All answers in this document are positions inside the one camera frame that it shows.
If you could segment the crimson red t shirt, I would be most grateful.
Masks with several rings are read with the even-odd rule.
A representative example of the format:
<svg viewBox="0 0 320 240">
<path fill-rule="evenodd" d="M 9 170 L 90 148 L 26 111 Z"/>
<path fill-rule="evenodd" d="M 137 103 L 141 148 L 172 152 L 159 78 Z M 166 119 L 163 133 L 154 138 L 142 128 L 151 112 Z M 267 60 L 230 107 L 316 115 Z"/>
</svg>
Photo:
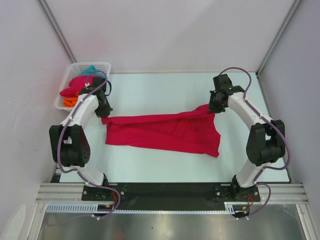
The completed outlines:
<svg viewBox="0 0 320 240">
<path fill-rule="evenodd" d="M 106 144 L 131 146 L 217 158 L 221 135 L 208 104 L 175 114 L 104 117 Z"/>
</svg>

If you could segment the white plastic laundry basket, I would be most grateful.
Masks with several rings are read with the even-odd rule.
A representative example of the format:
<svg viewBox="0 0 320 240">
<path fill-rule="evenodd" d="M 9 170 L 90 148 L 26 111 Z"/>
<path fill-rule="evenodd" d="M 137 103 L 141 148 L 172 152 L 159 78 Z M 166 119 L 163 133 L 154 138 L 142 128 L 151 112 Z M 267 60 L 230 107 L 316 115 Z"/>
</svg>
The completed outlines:
<svg viewBox="0 0 320 240">
<path fill-rule="evenodd" d="M 70 112 L 72 107 L 66 107 L 63 105 L 64 98 L 60 95 L 60 92 L 69 86 L 70 81 L 77 77 L 80 73 L 89 67 L 95 67 L 96 70 L 103 71 L 106 73 L 107 77 L 110 75 L 112 65 L 105 61 L 84 61 L 72 63 L 66 70 L 62 82 L 59 86 L 57 97 L 54 101 L 54 106 L 58 110 L 65 110 Z"/>
</svg>

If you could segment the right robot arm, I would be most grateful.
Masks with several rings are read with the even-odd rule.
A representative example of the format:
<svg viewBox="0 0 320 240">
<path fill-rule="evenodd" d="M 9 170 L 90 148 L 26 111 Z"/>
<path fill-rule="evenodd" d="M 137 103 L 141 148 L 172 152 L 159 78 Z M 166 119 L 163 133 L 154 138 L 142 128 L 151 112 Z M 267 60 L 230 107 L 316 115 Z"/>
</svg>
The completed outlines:
<svg viewBox="0 0 320 240">
<path fill-rule="evenodd" d="M 283 137 L 285 125 L 281 120 L 265 117 L 246 97 L 240 86 L 223 86 L 210 91 L 209 111 L 215 114 L 233 110 L 249 129 L 246 144 L 247 161 L 232 178 L 230 195 L 242 201 L 254 191 L 262 172 L 285 155 Z"/>
</svg>

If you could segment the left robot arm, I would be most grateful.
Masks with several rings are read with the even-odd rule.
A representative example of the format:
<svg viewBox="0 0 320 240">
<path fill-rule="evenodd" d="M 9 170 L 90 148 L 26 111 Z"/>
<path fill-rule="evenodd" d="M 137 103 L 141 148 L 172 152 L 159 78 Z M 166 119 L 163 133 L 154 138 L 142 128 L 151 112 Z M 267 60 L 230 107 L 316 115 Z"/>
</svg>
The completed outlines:
<svg viewBox="0 0 320 240">
<path fill-rule="evenodd" d="M 85 134 L 85 127 L 92 114 L 98 118 L 108 117 L 113 111 L 107 99 L 112 89 L 108 76 L 94 76 L 93 71 L 86 78 L 85 87 L 79 92 L 77 102 L 69 115 L 58 125 L 49 128 L 49 138 L 53 160 L 63 174 L 75 173 L 87 186 L 92 186 L 93 194 L 100 200 L 110 196 L 111 188 L 104 184 L 106 176 L 94 166 L 88 166 L 91 156 L 90 144 Z"/>
</svg>

